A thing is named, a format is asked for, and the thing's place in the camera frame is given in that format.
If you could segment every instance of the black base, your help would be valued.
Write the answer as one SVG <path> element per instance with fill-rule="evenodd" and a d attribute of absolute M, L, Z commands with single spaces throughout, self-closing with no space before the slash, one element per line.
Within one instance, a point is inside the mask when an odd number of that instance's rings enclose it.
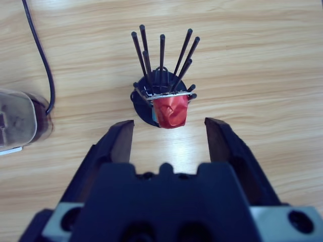
<path fill-rule="evenodd" d="M 160 85 L 159 83 L 159 71 L 153 71 L 152 76 L 154 77 L 153 82 L 153 92 L 154 94 L 161 94 L 161 93 L 167 93 L 170 86 L 172 86 L 177 80 L 178 76 L 175 76 L 173 79 L 173 73 L 171 72 L 163 72 L 164 78 Z M 142 77 L 138 82 L 139 90 L 145 91 L 148 89 L 148 84 L 146 82 L 145 77 Z M 175 91 L 187 91 L 187 88 L 183 81 L 181 81 Z M 134 108 L 139 115 L 139 117 L 144 120 L 147 124 L 159 127 L 158 123 L 156 123 L 152 119 L 152 107 L 148 106 L 147 103 L 140 97 L 140 95 L 133 91 L 130 95 L 130 99 L 133 102 Z"/>

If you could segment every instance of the screw hole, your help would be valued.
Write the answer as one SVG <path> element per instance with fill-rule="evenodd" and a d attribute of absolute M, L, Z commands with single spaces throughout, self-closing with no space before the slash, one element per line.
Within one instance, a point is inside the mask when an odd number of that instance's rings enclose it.
<path fill-rule="evenodd" d="M 79 213 L 81 212 L 80 207 L 70 209 L 61 220 L 61 227 L 64 231 L 71 232 L 74 224 L 77 220 Z"/>
<path fill-rule="evenodd" d="M 302 233 L 312 233 L 314 230 L 313 222 L 303 212 L 293 210 L 288 214 L 288 219 L 293 227 Z"/>
<path fill-rule="evenodd" d="M 190 176 L 188 174 L 179 174 L 178 178 L 181 180 L 188 180 Z"/>

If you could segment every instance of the black rod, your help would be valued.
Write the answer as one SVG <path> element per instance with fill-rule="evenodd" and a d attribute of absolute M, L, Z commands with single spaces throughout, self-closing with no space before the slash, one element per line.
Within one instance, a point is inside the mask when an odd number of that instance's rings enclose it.
<path fill-rule="evenodd" d="M 183 71 L 183 68 L 184 68 L 184 66 L 185 66 L 186 62 L 187 62 L 189 59 L 191 59 L 191 57 L 192 57 L 192 55 L 193 55 L 193 53 L 194 53 L 194 50 L 196 49 L 197 44 L 199 43 L 199 41 L 200 41 L 200 37 L 196 37 L 196 38 L 194 39 L 194 42 L 193 42 L 193 44 L 192 44 L 192 47 L 191 47 L 190 51 L 188 52 L 188 55 L 187 55 L 187 57 L 186 57 L 186 60 L 185 60 L 185 62 L 184 62 L 184 64 L 183 64 L 183 67 L 182 67 L 182 69 L 181 69 L 181 71 L 180 71 L 180 74 L 181 74 L 181 72 Z"/>
<path fill-rule="evenodd" d="M 160 35 L 160 64 L 159 64 L 159 90 L 162 92 L 163 70 L 164 70 L 164 52 L 165 52 L 165 36 Z"/>
<path fill-rule="evenodd" d="M 176 83 L 173 85 L 173 87 L 171 89 L 172 92 L 176 90 L 178 84 L 183 79 L 183 76 L 185 75 L 185 73 L 187 72 L 187 70 L 189 69 L 189 67 L 190 67 L 191 64 L 192 64 L 192 59 L 189 59 L 187 62 L 184 63 L 184 66 L 183 66 L 180 74 L 178 75 L 178 79 L 177 79 Z"/>
<path fill-rule="evenodd" d="M 146 69 L 145 69 L 145 65 L 143 63 L 143 59 L 142 59 L 142 55 L 141 55 L 141 50 L 140 50 L 140 45 L 139 45 L 137 33 L 136 32 L 132 32 L 131 33 L 131 36 L 132 36 L 132 39 L 133 39 L 133 43 L 135 44 L 135 48 L 136 48 L 136 51 L 137 51 L 137 55 L 138 55 L 138 58 L 139 58 L 139 62 L 140 62 L 140 65 L 141 65 L 141 69 L 142 69 L 143 75 L 144 75 L 145 79 L 147 79 Z"/>
<path fill-rule="evenodd" d="M 173 79 L 178 71 L 178 68 L 180 67 L 180 64 L 181 64 L 181 61 L 183 59 L 183 56 L 184 56 L 184 53 L 185 53 L 185 50 L 186 50 L 186 47 L 188 45 L 188 42 L 190 41 L 190 38 L 191 38 L 191 35 L 193 33 L 193 30 L 192 29 L 188 29 L 187 30 L 187 34 L 186 34 L 186 37 L 185 37 L 185 40 L 184 40 L 184 43 L 183 43 L 183 47 L 182 47 L 182 50 L 181 50 L 181 53 L 180 53 L 180 56 L 178 58 L 178 61 L 177 61 L 177 64 L 176 64 L 176 67 L 175 67 L 175 70 L 174 70 L 174 75 L 173 75 Z"/>
<path fill-rule="evenodd" d="M 197 98 L 197 94 L 193 93 L 192 95 L 188 96 L 188 101 L 191 101 L 192 99 Z"/>
<path fill-rule="evenodd" d="M 145 61 L 145 66 L 146 66 L 146 69 L 147 69 L 147 83 L 149 85 L 149 88 L 151 90 L 151 93 L 152 95 L 154 94 L 153 93 L 153 87 L 152 87 L 152 81 L 151 81 L 151 68 L 150 68 L 150 60 L 149 60 L 149 54 L 146 50 L 144 50 L 142 52 L 142 55 L 143 55 L 143 59 Z"/>
<path fill-rule="evenodd" d="M 187 92 L 191 92 L 195 89 L 195 84 L 191 85 L 188 89 L 187 89 Z"/>
<path fill-rule="evenodd" d="M 147 37 L 146 37 L 146 29 L 145 26 L 142 24 L 139 26 L 142 43 L 143 43 L 143 49 L 148 52 L 148 43 L 147 43 Z"/>

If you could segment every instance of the crumpled red foil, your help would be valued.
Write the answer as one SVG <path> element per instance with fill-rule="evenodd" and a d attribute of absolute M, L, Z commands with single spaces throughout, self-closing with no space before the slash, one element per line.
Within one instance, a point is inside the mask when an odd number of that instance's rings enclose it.
<path fill-rule="evenodd" d="M 154 99 L 155 114 L 161 128 L 174 129 L 184 126 L 187 116 L 188 96 L 174 96 Z"/>

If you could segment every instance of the black cable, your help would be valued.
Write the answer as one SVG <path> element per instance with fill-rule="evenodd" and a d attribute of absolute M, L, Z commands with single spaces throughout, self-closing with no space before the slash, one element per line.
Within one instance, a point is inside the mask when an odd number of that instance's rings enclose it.
<path fill-rule="evenodd" d="M 49 90 L 50 90 L 50 101 L 49 101 L 48 108 L 46 110 L 46 115 L 49 115 L 50 112 L 52 111 L 52 109 L 54 108 L 54 104 L 55 104 L 55 86 L 54 86 L 54 81 L 52 79 L 52 74 L 51 74 L 50 67 L 49 67 L 49 64 L 47 62 L 45 53 L 42 50 L 40 41 L 39 41 L 38 36 L 37 36 L 37 32 L 36 32 L 35 27 L 34 27 L 34 24 L 32 22 L 32 19 L 31 19 L 31 16 L 30 16 L 30 12 L 29 12 L 29 9 L 28 9 L 27 2 L 26 2 L 26 0 L 22 0 L 22 3 L 23 3 L 24 8 L 25 8 L 25 13 L 26 13 L 26 17 L 27 17 L 27 20 L 28 20 L 28 24 L 29 24 L 30 30 L 32 32 L 32 35 L 34 36 L 34 40 L 35 40 L 35 43 L 37 45 L 37 49 L 39 51 L 41 60 L 44 63 L 44 66 L 45 66 L 45 69 L 46 69 L 46 72 L 47 72 L 47 76 L 48 76 Z"/>

